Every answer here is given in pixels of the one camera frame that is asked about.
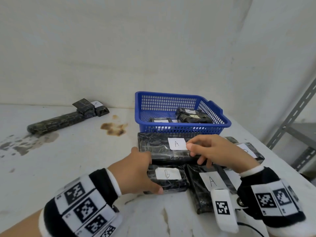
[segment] black and white wristband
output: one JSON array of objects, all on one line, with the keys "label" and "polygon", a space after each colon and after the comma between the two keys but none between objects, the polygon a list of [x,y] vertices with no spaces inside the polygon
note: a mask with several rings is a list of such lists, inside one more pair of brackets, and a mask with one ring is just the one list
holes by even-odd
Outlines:
[{"label": "black and white wristband", "polygon": [[241,178],[238,195],[244,211],[255,219],[262,219],[273,228],[287,227],[306,219],[297,195],[290,185],[270,168]]},{"label": "black and white wristband", "polygon": [[81,176],[45,205],[39,219],[40,232],[43,237],[108,237],[122,222],[113,206],[117,197],[106,169]]}]

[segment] fingernail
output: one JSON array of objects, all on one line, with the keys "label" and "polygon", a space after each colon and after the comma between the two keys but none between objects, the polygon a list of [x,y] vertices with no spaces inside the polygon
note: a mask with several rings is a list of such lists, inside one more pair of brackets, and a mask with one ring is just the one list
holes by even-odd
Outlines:
[{"label": "fingernail", "polygon": [[162,195],[163,194],[163,188],[160,187],[159,191],[158,191],[158,195]]},{"label": "fingernail", "polygon": [[188,150],[191,150],[192,145],[193,145],[192,143],[186,144],[186,148],[187,148]]}]

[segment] right hand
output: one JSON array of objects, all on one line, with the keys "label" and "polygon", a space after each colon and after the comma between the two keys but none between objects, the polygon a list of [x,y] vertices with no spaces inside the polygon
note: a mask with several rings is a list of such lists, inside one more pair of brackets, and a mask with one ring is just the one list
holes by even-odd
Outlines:
[{"label": "right hand", "polygon": [[241,173],[260,165],[243,149],[219,135],[197,135],[186,143],[186,147],[191,156],[201,155],[197,161],[199,165],[207,159],[208,168],[213,162]]}]

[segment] left hand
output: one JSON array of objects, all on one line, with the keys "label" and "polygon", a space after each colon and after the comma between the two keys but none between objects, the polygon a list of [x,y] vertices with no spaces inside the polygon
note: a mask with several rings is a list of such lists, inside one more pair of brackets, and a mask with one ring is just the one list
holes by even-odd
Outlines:
[{"label": "left hand", "polygon": [[151,164],[150,152],[139,152],[137,147],[133,147],[127,157],[110,165],[108,170],[116,178],[122,195],[144,191],[163,194],[162,187],[147,176],[149,164]]}]

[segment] hand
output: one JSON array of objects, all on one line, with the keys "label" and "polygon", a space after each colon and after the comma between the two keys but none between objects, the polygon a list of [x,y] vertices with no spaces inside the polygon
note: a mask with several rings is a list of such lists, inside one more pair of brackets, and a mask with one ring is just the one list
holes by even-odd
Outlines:
[{"label": "hand", "polygon": [[151,164],[150,152],[139,152],[137,147],[133,147],[127,157],[110,165],[108,170],[116,178],[122,195],[143,191],[163,194],[162,187],[147,176],[149,164]]},{"label": "hand", "polygon": [[186,147],[191,156],[201,155],[197,161],[199,165],[207,159],[208,168],[213,162],[241,173],[260,165],[243,149],[219,135],[197,135],[186,143]]}]

